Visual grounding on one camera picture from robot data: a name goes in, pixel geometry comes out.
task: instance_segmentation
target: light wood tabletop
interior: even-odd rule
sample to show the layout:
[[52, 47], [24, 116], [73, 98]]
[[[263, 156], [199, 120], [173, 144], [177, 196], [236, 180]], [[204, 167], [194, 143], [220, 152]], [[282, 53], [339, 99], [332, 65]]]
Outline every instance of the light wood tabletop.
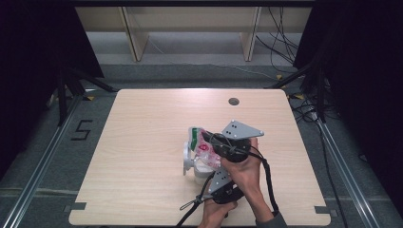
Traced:
[[[238, 105], [229, 104], [236, 98]], [[231, 120], [264, 131], [259, 150], [269, 161], [274, 194], [288, 225], [324, 226], [329, 214], [287, 98], [279, 89], [123, 89], [95, 149], [69, 221], [74, 225], [176, 225], [202, 186], [183, 175], [188, 128], [219, 133]], [[260, 185], [270, 205], [261, 168]], [[202, 205], [183, 225], [198, 225]], [[224, 226], [255, 225], [245, 198]]]

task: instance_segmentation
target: gray floor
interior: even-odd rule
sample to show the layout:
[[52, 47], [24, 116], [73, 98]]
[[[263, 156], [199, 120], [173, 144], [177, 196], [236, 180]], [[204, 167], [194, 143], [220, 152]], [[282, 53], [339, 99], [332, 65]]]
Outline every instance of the gray floor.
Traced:
[[[267, 34], [261, 39], [270, 44]], [[117, 88], [152, 87], [249, 87], [261, 89], [272, 85], [277, 75], [284, 77], [293, 71], [291, 65], [256, 43], [252, 62], [244, 62], [239, 37], [235, 33], [152, 33], [141, 62], [134, 63], [123, 33], [89, 33], [97, 58], [106, 76], [103, 79]], [[289, 34], [297, 43], [300, 34]], [[287, 93], [298, 92], [302, 79], [284, 88]], [[96, 88], [86, 84], [86, 88]], [[67, 131], [58, 145], [48, 170], [39, 184], [19, 227], [74, 227], [68, 223], [69, 206], [75, 201], [86, 173], [92, 153], [101, 135], [114, 95], [94, 93], [92, 100], [81, 101], [67, 126]], [[291, 99], [293, 107], [304, 100]], [[379, 227], [403, 227], [390, 199], [376, 179], [371, 167], [358, 157], [360, 151], [347, 131], [343, 121], [332, 109], [327, 112], [327, 126], [337, 146], [349, 165], [355, 180], [370, 203]], [[90, 132], [85, 141], [73, 141], [84, 137], [76, 132], [81, 121], [83, 129]], [[0, 182], [0, 221], [8, 212], [29, 181], [31, 173], [47, 149], [58, 123], [58, 106], [54, 103], [44, 112], [41, 121], [26, 143], [26, 150], [19, 154], [7, 175]], [[349, 195], [335, 164], [329, 157], [329, 170], [341, 201], [336, 195], [325, 170], [325, 160], [319, 132], [314, 123], [298, 122], [298, 128], [317, 175], [317, 180], [327, 203], [334, 212], [328, 227], [344, 227], [341, 212], [349, 227], [365, 227], [361, 216]]]

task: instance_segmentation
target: black stand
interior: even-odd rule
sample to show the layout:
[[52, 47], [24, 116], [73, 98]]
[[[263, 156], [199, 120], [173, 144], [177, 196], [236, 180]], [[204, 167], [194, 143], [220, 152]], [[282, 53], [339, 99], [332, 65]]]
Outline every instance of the black stand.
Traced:
[[62, 125], [63, 121], [66, 119], [67, 116], [67, 97], [66, 97], [66, 90], [65, 86], [68, 87], [72, 95], [74, 96], [81, 96], [84, 95], [86, 90], [83, 88], [83, 85], [80, 83], [80, 79], [84, 79], [107, 92], [118, 92], [119, 89], [113, 88], [94, 77], [91, 77], [85, 74], [83, 71], [74, 69], [74, 68], [65, 68], [64, 70], [60, 71], [58, 75], [58, 82], [57, 82], [57, 89], [58, 89], [58, 96], [59, 96], [59, 112], [60, 112], [60, 119], [59, 119], [59, 126]]
[[324, 85], [325, 85], [325, 70], [331, 70], [330, 63], [336, 57], [339, 48], [341, 47], [344, 33], [354, 15], [355, 6], [353, 3], [345, 2], [342, 10], [337, 15], [337, 18], [329, 27], [324, 40], [312, 61], [299, 69], [297, 72], [288, 76], [286, 79], [272, 85], [268, 88], [281, 88], [300, 76], [305, 75], [302, 82], [301, 90], [304, 93], [312, 92], [313, 88], [317, 88], [317, 115], [325, 123], [324, 118]]

